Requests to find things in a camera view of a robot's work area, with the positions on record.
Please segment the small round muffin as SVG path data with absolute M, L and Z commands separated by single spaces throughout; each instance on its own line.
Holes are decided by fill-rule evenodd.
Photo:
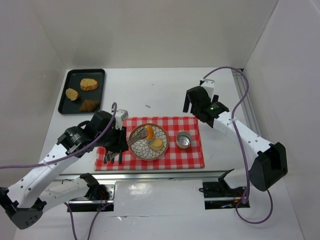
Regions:
M 150 141 L 150 148 L 154 151 L 160 151 L 164 147 L 164 142 L 161 138 L 154 138 Z

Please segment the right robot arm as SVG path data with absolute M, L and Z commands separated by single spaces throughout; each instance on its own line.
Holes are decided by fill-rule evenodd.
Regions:
M 229 188 L 252 184 L 265 192 L 288 173 L 285 146 L 265 140 L 232 116 L 218 97 L 212 95 L 214 87 L 214 81 L 206 79 L 187 90 L 183 112 L 190 112 L 244 150 L 247 168 L 234 169 L 225 175 L 224 181 Z

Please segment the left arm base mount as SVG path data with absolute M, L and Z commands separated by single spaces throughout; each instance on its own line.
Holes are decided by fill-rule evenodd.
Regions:
M 92 174 L 84 173 L 74 179 L 65 178 L 49 190 L 44 211 L 67 204 L 68 212 L 107 212 L 113 210 L 115 187 L 99 182 Z

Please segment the round orange bun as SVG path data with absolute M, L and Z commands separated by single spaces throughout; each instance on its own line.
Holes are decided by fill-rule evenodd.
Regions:
M 147 130 L 146 140 L 151 140 L 154 137 L 154 130 L 151 125 L 146 125 L 145 129 Z

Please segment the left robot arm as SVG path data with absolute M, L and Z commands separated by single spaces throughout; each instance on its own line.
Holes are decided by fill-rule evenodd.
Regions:
M 122 154 L 128 150 L 123 109 L 95 112 L 91 120 L 69 127 L 57 139 L 51 151 L 21 180 L 0 189 L 0 205 L 14 225 L 24 230 L 57 205 L 76 198 L 96 200 L 108 196 L 105 186 L 90 173 L 59 186 L 51 183 L 70 165 L 97 147 Z

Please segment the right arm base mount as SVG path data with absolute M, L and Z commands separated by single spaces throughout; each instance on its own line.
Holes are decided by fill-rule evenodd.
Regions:
M 230 188 L 225 177 L 233 169 L 226 171 L 216 181 L 205 181 L 199 191 L 203 193 L 205 210 L 235 209 L 237 204 L 240 208 L 249 208 L 250 203 L 242 203 L 245 187 Z

